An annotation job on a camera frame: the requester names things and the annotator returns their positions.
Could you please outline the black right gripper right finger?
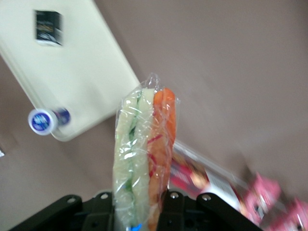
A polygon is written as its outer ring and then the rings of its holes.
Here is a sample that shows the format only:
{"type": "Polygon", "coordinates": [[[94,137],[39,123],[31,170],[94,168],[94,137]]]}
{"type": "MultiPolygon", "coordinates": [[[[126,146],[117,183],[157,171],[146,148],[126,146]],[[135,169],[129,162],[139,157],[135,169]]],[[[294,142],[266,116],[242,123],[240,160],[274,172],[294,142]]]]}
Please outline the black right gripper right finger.
{"type": "Polygon", "coordinates": [[[195,200],[174,190],[163,196],[160,231],[259,231],[257,225],[213,193],[195,200]]]}

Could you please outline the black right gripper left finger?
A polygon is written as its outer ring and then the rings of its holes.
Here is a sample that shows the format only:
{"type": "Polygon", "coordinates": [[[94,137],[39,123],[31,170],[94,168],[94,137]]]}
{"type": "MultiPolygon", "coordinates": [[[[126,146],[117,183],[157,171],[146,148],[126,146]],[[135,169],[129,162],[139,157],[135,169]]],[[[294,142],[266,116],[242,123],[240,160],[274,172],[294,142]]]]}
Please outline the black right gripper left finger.
{"type": "Polygon", "coordinates": [[[12,231],[112,231],[114,207],[111,192],[83,202],[66,195],[17,224],[12,231]]]}

